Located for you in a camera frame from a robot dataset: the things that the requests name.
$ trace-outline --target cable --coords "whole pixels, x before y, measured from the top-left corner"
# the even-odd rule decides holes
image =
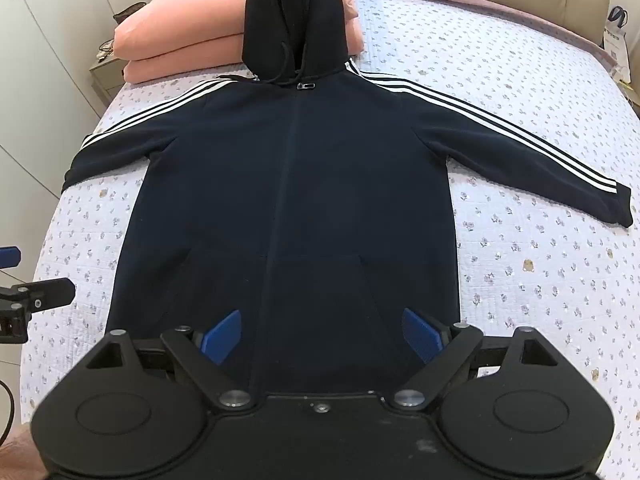
[[[4,441],[6,440],[6,438],[9,436],[9,431],[11,430],[11,426],[14,423],[15,400],[14,400],[13,394],[11,393],[11,390],[6,384],[0,381],[0,386],[2,386],[6,390],[7,395],[9,395],[9,403],[11,405],[11,407],[9,408],[9,421],[6,424],[6,428],[4,428],[4,433],[2,433],[2,436],[0,436],[0,447],[1,447],[2,444],[4,444]]]
[[[107,40],[98,47],[100,52],[104,52],[105,54],[110,54],[113,52],[113,40]]]

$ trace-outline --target bed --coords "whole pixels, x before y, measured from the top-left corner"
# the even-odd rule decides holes
[[[530,130],[640,192],[640,121],[585,50],[497,10],[434,0],[357,0],[361,70],[402,75]],[[241,66],[125,85],[104,129]],[[65,191],[35,279],[68,276],[67,307],[34,315],[22,351],[23,421],[101,338],[118,255],[146,163]],[[615,434],[600,473],[640,478],[640,238],[629,229],[449,165],[462,318],[487,334],[537,327],[610,404]]]

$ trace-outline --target sleeve cuff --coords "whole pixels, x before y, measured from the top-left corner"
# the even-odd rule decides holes
[[[631,189],[617,183],[618,204],[620,205],[620,217],[618,223],[624,227],[629,227],[634,222],[631,216]]]

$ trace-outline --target pink pillow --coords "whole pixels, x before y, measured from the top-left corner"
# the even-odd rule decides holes
[[[354,56],[364,50],[364,41],[360,21],[355,18],[345,24],[347,47]],[[242,62],[242,40],[244,34],[234,34],[215,40],[184,46],[178,50],[150,57],[129,61],[124,69],[124,80],[128,83],[142,83],[179,74]]]
[[[345,21],[358,15],[355,0],[342,0]],[[245,0],[152,0],[115,31],[120,59],[146,59],[214,38],[241,34]]]

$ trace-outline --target blue clamp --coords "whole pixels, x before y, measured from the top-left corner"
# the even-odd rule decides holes
[[[425,364],[442,352],[451,339],[447,327],[424,313],[418,315],[408,308],[402,313],[402,334]]]
[[[21,256],[17,247],[0,247],[0,269],[17,267]]]
[[[221,365],[240,342],[242,317],[236,310],[209,330],[202,339],[200,351],[215,364]]]

